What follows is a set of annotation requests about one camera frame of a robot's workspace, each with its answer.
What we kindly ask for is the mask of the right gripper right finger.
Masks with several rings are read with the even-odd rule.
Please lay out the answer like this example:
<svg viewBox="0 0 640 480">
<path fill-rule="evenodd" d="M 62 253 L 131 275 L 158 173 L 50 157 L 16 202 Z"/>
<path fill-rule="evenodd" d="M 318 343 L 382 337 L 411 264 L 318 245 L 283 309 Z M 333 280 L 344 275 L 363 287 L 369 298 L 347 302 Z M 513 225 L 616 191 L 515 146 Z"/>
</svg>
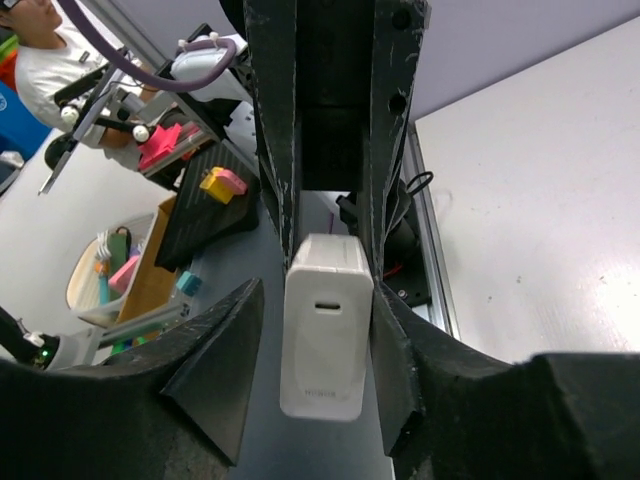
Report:
<svg viewBox="0 0 640 480">
<path fill-rule="evenodd" d="M 399 479 L 635 479 L 639 358 L 485 355 L 374 289 L 383 447 Z"/>
</svg>

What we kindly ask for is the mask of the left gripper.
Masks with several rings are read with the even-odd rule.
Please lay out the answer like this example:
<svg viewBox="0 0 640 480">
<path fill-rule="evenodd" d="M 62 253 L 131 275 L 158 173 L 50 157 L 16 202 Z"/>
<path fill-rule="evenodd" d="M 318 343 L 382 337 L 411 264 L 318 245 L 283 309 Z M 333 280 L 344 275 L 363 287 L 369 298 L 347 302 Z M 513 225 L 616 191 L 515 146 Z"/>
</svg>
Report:
<svg viewBox="0 0 640 480">
<path fill-rule="evenodd" d="M 284 268 L 299 245 L 300 190 L 354 191 L 363 166 L 359 236 L 380 280 L 429 3 L 221 6 L 251 49 L 258 155 L 276 197 Z"/>
</svg>

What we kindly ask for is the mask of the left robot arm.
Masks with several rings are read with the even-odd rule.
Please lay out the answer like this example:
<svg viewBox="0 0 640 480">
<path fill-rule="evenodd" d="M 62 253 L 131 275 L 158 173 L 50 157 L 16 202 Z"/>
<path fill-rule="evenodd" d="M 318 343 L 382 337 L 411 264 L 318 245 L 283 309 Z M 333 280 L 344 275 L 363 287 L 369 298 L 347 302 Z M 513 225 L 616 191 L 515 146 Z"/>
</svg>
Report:
<svg viewBox="0 0 640 480">
<path fill-rule="evenodd" d="M 301 194 L 356 196 L 373 275 L 400 219 L 399 177 L 426 1 L 226 1 L 237 29 L 180 41 L 172 76 L 201 102 L 254 108 L 262 192 L 283 260 L 298 250 Z"/>
</svg>

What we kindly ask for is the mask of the yellow pink plug adapter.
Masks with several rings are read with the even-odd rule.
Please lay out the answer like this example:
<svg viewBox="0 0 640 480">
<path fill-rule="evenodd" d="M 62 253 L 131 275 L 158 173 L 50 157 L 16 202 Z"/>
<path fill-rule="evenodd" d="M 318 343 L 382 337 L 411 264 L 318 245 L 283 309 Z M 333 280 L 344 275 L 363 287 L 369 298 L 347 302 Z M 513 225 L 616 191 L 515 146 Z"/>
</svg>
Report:
<svg viewBox="0 0 640 480">
<path fill-rule="evenodd" d="M 223 167 L 208 170 L 199 188 L 214 200 L 229 204 L 234 197 L 247 193 L 247 184 L 233 171 Z"/>
</svg>

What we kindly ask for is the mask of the person in white shirt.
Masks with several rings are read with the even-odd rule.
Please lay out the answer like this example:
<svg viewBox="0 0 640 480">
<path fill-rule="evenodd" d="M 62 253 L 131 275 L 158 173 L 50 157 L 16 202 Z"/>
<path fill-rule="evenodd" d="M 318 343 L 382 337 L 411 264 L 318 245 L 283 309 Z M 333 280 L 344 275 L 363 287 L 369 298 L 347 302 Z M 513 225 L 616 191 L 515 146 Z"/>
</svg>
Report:
<svg viewBox="0 0 640 480">
<path fill-rule="evenodd" d="M 69 133 L 55 94 L 106 65 L 104 58 L 52 1 L 3 1 L 1 27 L 18 39 L 17 93 L 41 123 Z"/>
</svg>

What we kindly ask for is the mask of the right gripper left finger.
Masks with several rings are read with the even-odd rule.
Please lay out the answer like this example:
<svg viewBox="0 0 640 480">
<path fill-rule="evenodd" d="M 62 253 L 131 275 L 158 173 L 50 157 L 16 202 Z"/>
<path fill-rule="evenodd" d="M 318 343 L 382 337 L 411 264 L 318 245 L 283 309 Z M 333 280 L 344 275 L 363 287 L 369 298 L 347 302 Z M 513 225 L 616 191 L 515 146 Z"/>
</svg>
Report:
<svg viewBox="0 0 640 480">
<path fill-rule="evenodd" d="M 1 365 L 5 479 L 222 479 L 239 460 L 264 288 L 95 366 Z"/>
</svg>

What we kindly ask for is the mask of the black ribbed box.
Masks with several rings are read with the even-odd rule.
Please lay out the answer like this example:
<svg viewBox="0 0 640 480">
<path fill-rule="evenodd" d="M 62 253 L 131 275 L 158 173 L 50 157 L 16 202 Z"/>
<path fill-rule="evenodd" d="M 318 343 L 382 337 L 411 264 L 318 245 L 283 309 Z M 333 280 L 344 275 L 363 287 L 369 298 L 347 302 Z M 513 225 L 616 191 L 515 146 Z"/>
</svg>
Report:
<svg viewBox="0 0 640 480">
<path fill-rule="evenodd" d="M 205 172 L 213 167 L 230 169 L 248 191 L 228 204 L 215 200 L 200 188 Z M 187 164 L 155 265 L 173 272 L 211 243 L 257 228 L 259 194 L 259 179 L 228 147 L 216 144 L 197 152 Z"/>
</svg>

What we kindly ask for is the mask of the white bin with items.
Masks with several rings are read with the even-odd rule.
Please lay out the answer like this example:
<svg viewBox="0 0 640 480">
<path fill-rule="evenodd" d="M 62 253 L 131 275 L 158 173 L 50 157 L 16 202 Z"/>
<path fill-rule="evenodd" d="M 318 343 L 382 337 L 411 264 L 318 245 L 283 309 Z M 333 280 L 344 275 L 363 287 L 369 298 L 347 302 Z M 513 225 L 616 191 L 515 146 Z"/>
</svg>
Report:
<svg viewBox="0 0 640 480">
<path fill-rule="evenodd" d="M 157 215 L 137 215 L 98 232 L 80 255 L 66 288 L 72 314 L 99 327 L 117 320 L 132 288 Z"/>
</svg>

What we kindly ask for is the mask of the white charger plug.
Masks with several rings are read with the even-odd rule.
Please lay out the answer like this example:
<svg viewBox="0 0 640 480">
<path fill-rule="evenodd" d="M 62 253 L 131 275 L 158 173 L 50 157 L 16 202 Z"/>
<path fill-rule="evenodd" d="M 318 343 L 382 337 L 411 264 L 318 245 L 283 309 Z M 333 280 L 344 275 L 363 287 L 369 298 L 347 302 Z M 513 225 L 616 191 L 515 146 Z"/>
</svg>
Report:
<svg viewBox="0 0 640 480">
<path fill-rule="evenodd" d="M 360 240 L 310 234 L 287 272 L 280 407 L 351 422 L 362 411 L 374 282 Z"/>
</svg>

